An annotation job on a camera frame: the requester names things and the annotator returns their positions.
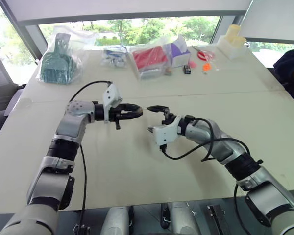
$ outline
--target white container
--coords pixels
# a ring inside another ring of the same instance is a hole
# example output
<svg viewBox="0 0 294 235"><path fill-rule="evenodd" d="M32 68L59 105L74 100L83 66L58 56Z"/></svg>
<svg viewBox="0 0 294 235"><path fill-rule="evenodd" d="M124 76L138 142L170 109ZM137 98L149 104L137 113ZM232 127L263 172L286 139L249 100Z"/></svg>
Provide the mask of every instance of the white container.
<svg viewBox="0 0 294 235"><path fill-rule="evenodd" d="M243 56L248 50L246 46L234 47L225 39L225 36L220 36L217 48L230 60Z"/></svg>

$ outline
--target red object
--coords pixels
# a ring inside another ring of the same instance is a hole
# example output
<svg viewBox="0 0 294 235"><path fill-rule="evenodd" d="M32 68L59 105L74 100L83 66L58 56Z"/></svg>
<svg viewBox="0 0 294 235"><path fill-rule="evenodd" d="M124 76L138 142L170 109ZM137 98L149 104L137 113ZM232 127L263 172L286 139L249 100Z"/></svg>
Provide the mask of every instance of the red object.
<svg viewBox="0 0 294 235"><path fill-rule="evenodd" d="M203 52L201 50L198 50L197 57L203 61L207 61L207 57L208 57L208 59L212 59L215 57L215 55L214 55L214 53L212 53L210 51Z"/></svg>
<svg viewBox="0 0 294 235"><path fill-rule="evenodd" d="M148 50L140 50L133 52L134 60L137 68L141 69L148 65L154 65L168 61L167 56L161 46L157 46Z"/></svg>

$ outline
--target person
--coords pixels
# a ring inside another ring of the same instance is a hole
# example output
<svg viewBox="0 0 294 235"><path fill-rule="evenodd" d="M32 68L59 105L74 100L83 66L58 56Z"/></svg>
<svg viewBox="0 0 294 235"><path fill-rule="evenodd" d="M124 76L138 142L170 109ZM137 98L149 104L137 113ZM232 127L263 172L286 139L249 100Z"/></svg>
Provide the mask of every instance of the person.
<svg viewBox="0 0 294 235"><path fill-rule="evenodd" d="M273 67L278 81L294 99L294 50L286 52Z"/></svg>

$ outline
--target orange object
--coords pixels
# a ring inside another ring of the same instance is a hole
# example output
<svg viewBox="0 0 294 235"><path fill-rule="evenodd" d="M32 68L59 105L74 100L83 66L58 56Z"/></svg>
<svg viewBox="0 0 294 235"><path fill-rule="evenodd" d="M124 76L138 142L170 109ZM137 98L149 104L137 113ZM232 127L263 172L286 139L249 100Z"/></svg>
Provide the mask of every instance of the orange object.
<svg viewBox="0 0 294 235"><path fill-rule="evenodd" d="M205 63L205 64L203 64L203 66L202 66L202 70L203 71L208 71L208 70L210 70L211 69L211 65L210 65L210 63Z"/></svg>

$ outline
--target table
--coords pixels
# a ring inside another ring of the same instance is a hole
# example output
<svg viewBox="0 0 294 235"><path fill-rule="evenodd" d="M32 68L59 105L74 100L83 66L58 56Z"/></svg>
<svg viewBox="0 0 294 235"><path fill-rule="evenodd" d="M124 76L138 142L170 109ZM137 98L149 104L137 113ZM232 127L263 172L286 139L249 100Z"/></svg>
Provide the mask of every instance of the table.
<svg viewBox="0 0 294 235"><path fill-rule="evenodd" d="M99 62L100 52L91 55L91 60ZM97 79L115 81L124 102L141 105L144 115L120 122L118 131L113 123L87 126L83 139L88 171L86 208L232 197L235 180L218 162L202 163L205 150L179 161L169 160L159 151L147 131L163 119L161 114L146 111L147 106L156 104L169 106L176 114L216 121L222 130L244 141L255 159L263 159L263 165L282 185L294 189L294 101L251 53L234 63L242 66L211 72L209 77L200 74L200 68L188 77L176 69L172 77L141 82L130 69L88 64L83 83L94 80L86 76L92 70L105 74ZM41 84L34 76L31 79L0 133L0 213L16 212L26 204L27 189L67 101L81 86ZM79 98L100 99L104 89L88 87ZM178 156L194 146L181 137L168 145L168 153ZM82 204L80 153L73 176L74 192L67 210L79 210Z"/></svg>

